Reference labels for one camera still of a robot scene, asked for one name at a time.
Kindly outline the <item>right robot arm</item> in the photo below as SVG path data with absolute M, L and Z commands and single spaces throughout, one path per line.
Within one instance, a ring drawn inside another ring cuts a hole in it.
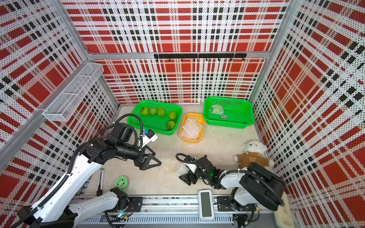
M 218 204 L 230 211 L 253 209 L 257 204 L 271 211 L 277 211 L 280 206 L 285 206 L 282 199 L 285 190 L 284 181 L 254 162 L 246 168 L 227 171 L 215 168 L 207 156 L 196 159 L 178 153 L 175 157 L 182 163 L 177 175 L 187 185 L 202 180 L 216 190 L 232 188 L 226 200 L 217 200 Z

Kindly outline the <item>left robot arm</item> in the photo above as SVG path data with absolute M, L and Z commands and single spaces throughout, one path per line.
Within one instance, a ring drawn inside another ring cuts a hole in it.
M 140 131 L 121 123 L 122 118 L 134 117 Z M 125 114 L 112 125 L 99 130 L 96 136 L 82 143 L 71 157 L 68 169 L 56 184 L 37 202 L 18 211 L 19 220 L 13 228 L 27 224 L 31 228 L 73 228 L 88 218 L 109 210 L 125 210 L 132 206 L 128 195 L 119 187 L 81 204 L 70 204 L 83 184 L 102 165 L 112 159 L 132 160 L 145 171 L 160 166 L 156 153 L 148 146 L 158 137 L 152 129 L 144 129 L 140 117 Z

